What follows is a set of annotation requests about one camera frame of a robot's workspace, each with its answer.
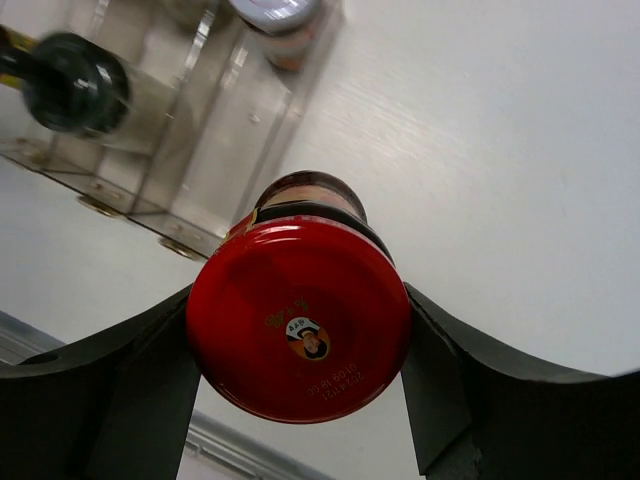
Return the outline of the black grinder white bottle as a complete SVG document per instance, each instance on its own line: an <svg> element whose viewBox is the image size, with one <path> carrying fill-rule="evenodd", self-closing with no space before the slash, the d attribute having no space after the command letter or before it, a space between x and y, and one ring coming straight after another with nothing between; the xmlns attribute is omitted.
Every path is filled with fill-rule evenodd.
<svg viewBox="0 0 640 480"><path fill-rule="evenodd" d="M52 69L21 87L23 101L40 125L91 139L121 128L131 99L124 60L71 32L44 37L31 56Z"/></svg>

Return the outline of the small yellow label bottle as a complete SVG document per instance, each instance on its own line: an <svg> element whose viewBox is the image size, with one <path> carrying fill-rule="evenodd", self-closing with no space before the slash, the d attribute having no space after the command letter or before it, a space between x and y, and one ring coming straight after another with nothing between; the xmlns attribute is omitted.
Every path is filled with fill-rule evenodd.
<svg viewBox="0 0 640 480"><path fill-rule="evenodd" d="M18 90L21 80L14 75L17 62L35 47L35 38L1 26L1 84Z"/></svg>

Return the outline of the white lid sauce jar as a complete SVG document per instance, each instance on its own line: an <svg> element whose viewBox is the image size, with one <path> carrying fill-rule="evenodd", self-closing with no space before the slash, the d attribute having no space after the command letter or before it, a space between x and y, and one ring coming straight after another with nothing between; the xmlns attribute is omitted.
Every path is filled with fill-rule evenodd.
<svg viewBox="0 0 640 480"><path fill-rule="evenodd" d="M290 73L303 71L327 40L342 1L232 0L233 11L252 31L266 59Z"/></svg>

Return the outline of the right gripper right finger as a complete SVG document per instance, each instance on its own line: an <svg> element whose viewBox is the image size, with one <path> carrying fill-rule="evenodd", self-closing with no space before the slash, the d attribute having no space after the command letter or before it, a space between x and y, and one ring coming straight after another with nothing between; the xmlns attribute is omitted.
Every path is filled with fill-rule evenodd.
<svg viewBox="0 0 640 480"><path fill-rule="evenodd" d="M554 364L456 319L414 287L402 369L426 479L635 479L639 375Z"/></svg>

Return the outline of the red lid brown jar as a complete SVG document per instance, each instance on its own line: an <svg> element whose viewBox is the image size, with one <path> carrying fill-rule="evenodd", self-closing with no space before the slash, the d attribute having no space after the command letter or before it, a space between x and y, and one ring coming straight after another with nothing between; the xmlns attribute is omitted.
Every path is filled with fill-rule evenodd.
<svg viewBox="0 0 640 480"><path fill-rule="evenodd" d="M191 287L186 328L222 397L260 418L313 424L361 409L393 382L411 307L356 193L298 171L228 230Z"/></svg>

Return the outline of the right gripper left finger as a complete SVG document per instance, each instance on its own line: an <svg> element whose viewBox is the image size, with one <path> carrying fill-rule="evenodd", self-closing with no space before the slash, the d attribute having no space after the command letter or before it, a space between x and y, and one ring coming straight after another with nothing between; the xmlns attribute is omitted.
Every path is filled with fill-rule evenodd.
<svg viewBox="0 0 640 480"><path fill-rule="evenodd" d="M200 379L186 335L189 293L2 365L2 478L175 478Z"/></svg>

